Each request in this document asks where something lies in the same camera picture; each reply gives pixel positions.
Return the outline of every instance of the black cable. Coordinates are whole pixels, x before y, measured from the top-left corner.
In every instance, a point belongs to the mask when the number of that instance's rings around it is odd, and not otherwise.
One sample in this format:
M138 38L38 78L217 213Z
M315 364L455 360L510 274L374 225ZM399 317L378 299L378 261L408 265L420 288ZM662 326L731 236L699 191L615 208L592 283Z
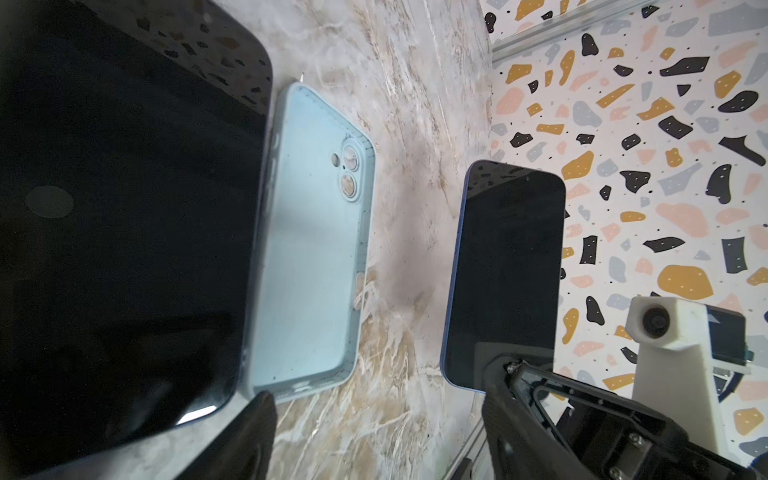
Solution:
M744 377L744 374L734 372L733 378L730 380L728 385L726 385L723 391L717 396L717 401L722 402L728 397L728 395L730 395L733 392L736 392L736 388L738 388L739 383L741 383L741 379L743 377Z

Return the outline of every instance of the phone case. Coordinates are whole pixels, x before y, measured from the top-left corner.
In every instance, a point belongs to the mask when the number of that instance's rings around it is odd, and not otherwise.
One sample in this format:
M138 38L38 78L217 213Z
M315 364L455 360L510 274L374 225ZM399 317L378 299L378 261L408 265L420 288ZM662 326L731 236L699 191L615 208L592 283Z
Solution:
M355 368L376 154L301 83L280 95L274 125L241 384L248 399L269 390L285 402Z

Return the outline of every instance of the terrazzo pattern wall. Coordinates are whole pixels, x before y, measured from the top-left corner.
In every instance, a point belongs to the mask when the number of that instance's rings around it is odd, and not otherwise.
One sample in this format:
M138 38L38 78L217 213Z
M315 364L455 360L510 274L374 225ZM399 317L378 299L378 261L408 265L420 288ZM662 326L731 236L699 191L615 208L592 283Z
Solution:
M104 22L266 115L272 90L266 51L204 0L82 0Z
M632 296L739 311L753 374L721 407L744 465L768 451L767 25L751 0L660 3L493 72L492 159L568 192L556 371L631 396Z
M480 0L491 43L507 38L590 0Z

